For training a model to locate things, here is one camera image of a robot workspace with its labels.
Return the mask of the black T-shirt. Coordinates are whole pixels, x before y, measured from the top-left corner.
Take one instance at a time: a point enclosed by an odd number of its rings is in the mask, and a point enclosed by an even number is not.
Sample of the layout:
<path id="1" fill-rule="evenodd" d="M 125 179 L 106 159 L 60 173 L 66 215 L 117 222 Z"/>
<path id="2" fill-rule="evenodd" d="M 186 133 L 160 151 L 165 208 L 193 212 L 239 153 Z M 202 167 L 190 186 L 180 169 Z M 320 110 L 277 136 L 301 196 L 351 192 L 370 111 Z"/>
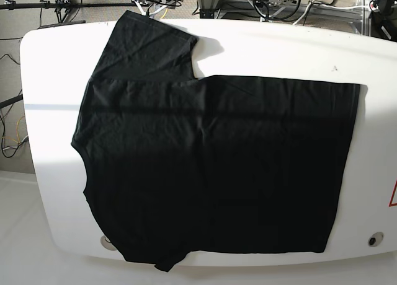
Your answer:
<path id="1" fill-rule="evenodd" d="M 94 219 L 126 261 L 161 271 L 196 251 L 323 253 L 360 86 L 198 79 L 197 42 L 131 11 L 115 24 L 71 141 Z"/>

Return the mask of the left table grommet cap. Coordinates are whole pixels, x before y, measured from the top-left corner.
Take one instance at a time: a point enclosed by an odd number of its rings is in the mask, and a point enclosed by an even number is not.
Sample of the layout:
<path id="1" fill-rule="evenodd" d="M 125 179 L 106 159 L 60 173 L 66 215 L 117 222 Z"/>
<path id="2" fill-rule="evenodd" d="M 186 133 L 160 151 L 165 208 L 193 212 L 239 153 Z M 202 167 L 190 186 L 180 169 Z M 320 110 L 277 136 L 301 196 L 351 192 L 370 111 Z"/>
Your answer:
<path id="1" fill-rule="evenodd" d="M 111 241 L 105 235 L 103 235 L 100 238 L 100 243 L 107 250 L 117 251 L 117 248 L 111 243 Z"/>

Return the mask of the table grommet cap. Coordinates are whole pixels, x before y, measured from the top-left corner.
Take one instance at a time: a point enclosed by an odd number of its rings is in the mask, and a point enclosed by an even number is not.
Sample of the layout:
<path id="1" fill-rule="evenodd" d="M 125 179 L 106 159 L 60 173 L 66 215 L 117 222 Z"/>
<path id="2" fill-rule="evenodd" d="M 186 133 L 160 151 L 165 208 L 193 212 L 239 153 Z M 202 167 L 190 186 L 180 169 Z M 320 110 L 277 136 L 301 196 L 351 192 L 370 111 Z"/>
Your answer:
<path id="1" fill-rule="evenodd" d="M 100 243 L 107 250 L 117 251 L 117 248 L 111 243 L 111 241 L 105 235 L 103 235 L 100 238 Z"/>
<path id="2" fill-rule="evenodd" d="M 368 246 L 377 247 L 383 242 L 383 239 L 384 239 L 384 233 L 376 232 L 369 238 Z"/>

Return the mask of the black tripod stand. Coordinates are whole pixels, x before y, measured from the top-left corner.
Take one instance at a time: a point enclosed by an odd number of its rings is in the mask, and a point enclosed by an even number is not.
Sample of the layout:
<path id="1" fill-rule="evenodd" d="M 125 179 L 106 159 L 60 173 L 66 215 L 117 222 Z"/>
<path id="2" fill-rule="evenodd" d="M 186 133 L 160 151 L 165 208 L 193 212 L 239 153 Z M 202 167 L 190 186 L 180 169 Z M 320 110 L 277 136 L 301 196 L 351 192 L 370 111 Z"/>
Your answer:
<path id="1" fill-rule="evenodd" d="M 15 0 L 4 0 L 1 3 L 2 11 L 14 11 L 22 9 L 38 9 L 39 28 L 43 29 L 43 11 L 53 10 L 56 16 L 56 25 L 66 25 L 75 20 L 83 8 L 83 0 L 39 0 L 38 2 L 18 3 Z"/>

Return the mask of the right table grommet cap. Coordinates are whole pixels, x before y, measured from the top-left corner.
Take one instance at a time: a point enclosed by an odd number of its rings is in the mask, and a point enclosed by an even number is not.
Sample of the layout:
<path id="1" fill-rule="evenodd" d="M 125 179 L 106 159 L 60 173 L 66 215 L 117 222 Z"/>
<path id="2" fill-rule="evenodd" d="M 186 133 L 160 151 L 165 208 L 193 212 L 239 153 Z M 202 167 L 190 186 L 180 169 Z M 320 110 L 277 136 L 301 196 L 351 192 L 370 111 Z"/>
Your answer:
<path id="1" fill-rule="evenodd" d="M 384 239 L 384 233 L 376 232 L 369 238 L 368 246 L 377 247 L 383 242 L 383 239 Z"/>

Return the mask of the red triangle warning sticker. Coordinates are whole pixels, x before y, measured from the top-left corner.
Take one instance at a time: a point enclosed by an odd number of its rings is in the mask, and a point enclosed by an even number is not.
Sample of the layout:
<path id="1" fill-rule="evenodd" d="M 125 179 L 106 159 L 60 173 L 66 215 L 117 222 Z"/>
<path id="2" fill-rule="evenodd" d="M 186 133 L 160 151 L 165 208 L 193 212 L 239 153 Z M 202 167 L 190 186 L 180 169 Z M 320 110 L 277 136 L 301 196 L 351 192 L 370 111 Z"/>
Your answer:
<path id="1" fill-rule="evenodd" d="M 389 202 L 389 207 L 397 206 L 396 189 L 397 189 L 397 182 L 395 183 L 395 186 L 393 188 L 393 192 L 392 192 L 392 195 L 391 195 L 391 198 L 390 198 L 390 202 Z"/>

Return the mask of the aluminium frame base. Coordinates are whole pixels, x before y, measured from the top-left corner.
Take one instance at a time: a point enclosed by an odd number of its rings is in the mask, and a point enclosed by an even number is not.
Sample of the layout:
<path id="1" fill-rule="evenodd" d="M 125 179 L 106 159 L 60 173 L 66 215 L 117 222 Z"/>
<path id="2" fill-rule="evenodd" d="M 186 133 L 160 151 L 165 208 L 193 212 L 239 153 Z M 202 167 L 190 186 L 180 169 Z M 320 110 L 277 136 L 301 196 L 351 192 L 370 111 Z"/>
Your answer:
<path id="1" fill-rule="evenodd" d="M 202 19 L 258 20 L 317 27 L 344 23 L 371 35 L 372 0 L 197 0 Z"/>

